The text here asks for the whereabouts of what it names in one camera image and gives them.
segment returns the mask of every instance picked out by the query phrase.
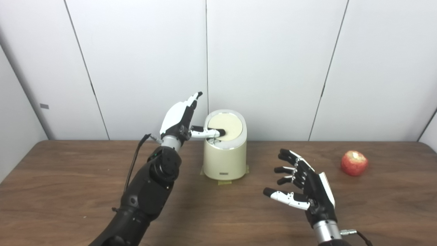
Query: cream trash bin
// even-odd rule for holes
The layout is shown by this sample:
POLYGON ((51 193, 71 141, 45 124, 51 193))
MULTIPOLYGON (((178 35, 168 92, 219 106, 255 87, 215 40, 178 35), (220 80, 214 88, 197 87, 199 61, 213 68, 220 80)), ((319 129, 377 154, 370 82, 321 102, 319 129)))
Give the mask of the cream trash bin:
POLYGON ((204 141, 203 172, 216 180, 234 180, 246 173, 247 127, 241 114, 221 109, 210 113, 205 128, 224 129, 226 134, 204 141))

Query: black robotic arm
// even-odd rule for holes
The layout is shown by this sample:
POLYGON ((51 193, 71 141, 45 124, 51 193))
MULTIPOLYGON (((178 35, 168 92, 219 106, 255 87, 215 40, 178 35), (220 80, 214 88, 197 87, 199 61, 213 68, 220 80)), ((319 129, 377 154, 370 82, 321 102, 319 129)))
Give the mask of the black robotic arm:
MULTIPOLYGON (((139 245, 150 222, 161 213, 179 175, 182 163, 177 153, 179 148, 191 136, 218 137, 225 134, 223 129, 189 127, 201 95, 202 92, 198 92, 187 101, 178 102, 167 112, 160 131, 161 138, 152 137, 160 146, 149 156, 130 184, 127 181, 120 207, 114 209, 114 218, 90 246, 139 245)), ((139 147, 149 136, 140 141, 139 147)))

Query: cable connector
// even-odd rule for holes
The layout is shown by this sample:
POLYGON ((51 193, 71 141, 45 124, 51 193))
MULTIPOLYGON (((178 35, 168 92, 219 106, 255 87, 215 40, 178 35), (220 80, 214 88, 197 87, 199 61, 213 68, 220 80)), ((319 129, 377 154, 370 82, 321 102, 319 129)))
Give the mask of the cable connector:
POLYGON ((157 142, 157 143, 159 143, 159 144, 162 144, 162 143, 163 143, 163 141, 162 141, 161 139, 157 138, 157 137, 156 137, 155 135, 153 135, 153 134, 150 135, 150 138, 153 139, 155 142, 157 142))
POLYGON ((357 233, 357 231, 354 229, 340 231, 340 235, 342 235, 342 236, 352 235, 352 234, 356 234, 356 233, 357 233))

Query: red apple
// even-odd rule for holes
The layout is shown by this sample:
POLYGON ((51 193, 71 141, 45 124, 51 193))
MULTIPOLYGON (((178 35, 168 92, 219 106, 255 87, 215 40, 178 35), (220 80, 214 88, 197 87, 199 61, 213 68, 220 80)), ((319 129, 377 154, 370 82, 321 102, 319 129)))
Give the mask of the red apple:
POLYGON ((341 169, 350 176, 361 175, 368 165, 367 158, 355 150, 349 150, 341 159, 341 169))

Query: black cable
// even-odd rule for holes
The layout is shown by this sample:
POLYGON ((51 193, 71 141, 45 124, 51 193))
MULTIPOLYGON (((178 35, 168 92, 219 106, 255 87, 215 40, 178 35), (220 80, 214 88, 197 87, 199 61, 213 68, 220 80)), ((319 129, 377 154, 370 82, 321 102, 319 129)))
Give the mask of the black cable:
POLYGON ((136 158, 138 156, 139 149, 141 148, 142 144, 150 137, 150 135, 151 134, 144 135, 144 137, 142 137, 142 139, 138 143, 137 149, 135 150, 135 153, 134 153, 134 158, 133 158, 132 163, 131 163, 131 167, 129 168, 128 177, 126 178, 125 189, 124 189, 123 193, 126 192, 126 190, 128 189, 129 181, 131 179, 132 171, 134 169, 134 165, 135 165, 136 158))
POLYGON ((370 242, 370 240, 368 240, 361 232, 357 231, 357 234, 364 240, 367 246, 373 246, 372 242, 370 242))

